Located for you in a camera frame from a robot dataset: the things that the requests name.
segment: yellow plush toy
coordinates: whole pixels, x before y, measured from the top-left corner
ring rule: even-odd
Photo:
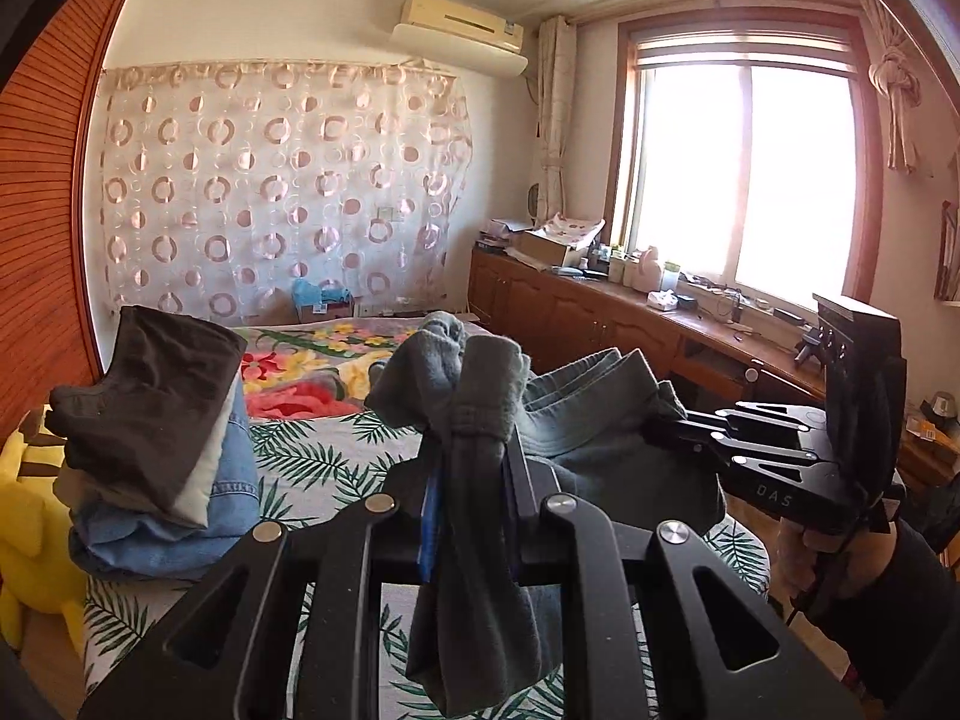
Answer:
[[[21,425],[25,427],[28,418]],[[38,427],[37,443],[56,439]],[[0,452],[0,632],[14,650],[23,644],[23,607],[62,614],[77,653],[83,653],[86,574],[70,560],[70,512],[54,497],[64,463],[62,446],[30,446],[14,431]]]

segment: patterned wall covering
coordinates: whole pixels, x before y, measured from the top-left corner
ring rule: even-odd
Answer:
[[[472,157],[453,76],[242,62],[125,68],[101,84],[114,305],[264,322],[298,276],[377,305],[443,296]]]

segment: plush toy leg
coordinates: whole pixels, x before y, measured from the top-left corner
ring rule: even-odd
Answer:
[[[0,586],[0,632],[11,649],[23,647],[23,607],[6,584]]]
[[[83,604],[78,601],[67,601],[61,610],[66,620],[66,630],[73,642],[77,655],[83,657]]]

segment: hand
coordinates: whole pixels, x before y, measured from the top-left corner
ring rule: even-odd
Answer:
[[[784,577],[790,597],[796,598],[800,591],[813,584],[814,565],[818,553],[836,552],[843,541],[841,536],[824,536],[823,533],[804,530],[800,525],[781,519],[776,535],[776,553],[779,571]],[[840,583],[837,597],[853,598],[866,589],[890,565],[896,547],[896,524],[890,523],[890,533],[861,531],[848,545],[850,565]]]

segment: curtain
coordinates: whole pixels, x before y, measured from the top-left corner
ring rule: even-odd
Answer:
[[[880,0],[860,0],[860,4],[883,47],[880,61],[870,66],[870,81],[887,98],[890,113],[887,167],[914,172],[917,150],[911,134],[910,109],[920,105],[920,81],[905,52],[908,39]]]
[[[320,62],[132,67],[104,74],[96,104],[114,307],[281,322],[298,277],[397,310],[443,296],[449,216],[472,157],[453,76]]]
[[[563,196],[563,152],[570,129],[573,74],[577,59],[577,28],[563,16],[539,28],[539,135],[541,181],[536,196],[536,222],[543,224],[566,211]]]

